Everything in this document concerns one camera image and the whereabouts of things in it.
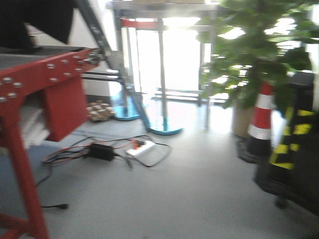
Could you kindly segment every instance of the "black cloth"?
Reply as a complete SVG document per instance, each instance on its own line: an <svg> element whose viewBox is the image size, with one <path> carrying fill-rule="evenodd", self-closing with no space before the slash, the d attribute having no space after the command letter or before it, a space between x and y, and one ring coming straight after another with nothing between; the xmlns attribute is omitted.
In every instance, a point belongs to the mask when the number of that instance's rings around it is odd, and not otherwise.
<svg viewBox="0 0 319 239"><path fill-rule="evenodd" d="M296 192L319 207L319 133L303 135L300 149L293 155L292 183Z"/></svg>
<svg viewBox="0 0 319 239"><path fill-rule="evenodd" d="M0 0L0 46L33 48L25 23L67 43L73 0Z"/></svg>

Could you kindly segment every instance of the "chair wheel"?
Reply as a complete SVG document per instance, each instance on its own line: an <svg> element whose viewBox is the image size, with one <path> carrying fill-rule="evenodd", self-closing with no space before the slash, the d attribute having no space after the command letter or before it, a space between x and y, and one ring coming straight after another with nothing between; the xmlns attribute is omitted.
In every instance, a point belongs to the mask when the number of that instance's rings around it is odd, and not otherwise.
<svg viewBox="0 0 319 239"><path fill-rule="evenodd" d="M285 209L288 207L288 201L286 198L283 197L277 197L276 201L275 201L275 205L277 208L279 209Z"/></svg>

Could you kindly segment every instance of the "plant pot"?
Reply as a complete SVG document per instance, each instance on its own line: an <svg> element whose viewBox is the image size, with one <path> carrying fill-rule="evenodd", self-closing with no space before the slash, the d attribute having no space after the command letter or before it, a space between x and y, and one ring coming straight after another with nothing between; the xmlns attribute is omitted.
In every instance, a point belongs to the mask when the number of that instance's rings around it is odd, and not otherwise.
<svg viewBox="0 0 319 239"><path fill-rule="evenodd" d="M249 137L247 131L254 111L255 107L244 109L237 103L234 105L231 129L235 135L242 138Z"/></svg>

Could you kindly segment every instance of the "red metal stand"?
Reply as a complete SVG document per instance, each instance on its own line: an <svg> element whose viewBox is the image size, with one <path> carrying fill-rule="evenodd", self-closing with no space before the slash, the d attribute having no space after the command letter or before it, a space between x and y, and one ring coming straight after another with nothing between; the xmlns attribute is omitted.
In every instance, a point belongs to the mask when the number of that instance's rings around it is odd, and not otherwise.
<svg viewBox="0 0 319 239"><path fill-rule="evenodd" d="M25 220L0 213L0 227L8 229L1 239L17 239L25 233L36 239L49 239L21 139L19 109L28 95L40 92L51 131L49 139L54 141L82 124L87 112L80 74L97 66L83 61L90 52L80 49L0 70L0 145L9 149L28 216ZM21 59L18 55L0 54L4 60L14 57Z"/></svg>

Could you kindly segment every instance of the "red and white traffic cone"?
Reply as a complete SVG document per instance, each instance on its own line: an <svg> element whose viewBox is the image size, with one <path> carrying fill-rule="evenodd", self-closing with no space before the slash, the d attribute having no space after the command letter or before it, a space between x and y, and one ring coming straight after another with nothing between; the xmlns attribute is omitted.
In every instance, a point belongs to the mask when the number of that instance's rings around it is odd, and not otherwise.
<svg viewBox="0 0 319 239"><path fill-rule="evenodd" d="M249 163L258 163L269 156L271 149L271 113L273 107L273 87L264 82L255 105L255 113L249 125L249 138L245 153L239 157Z"/></svg>

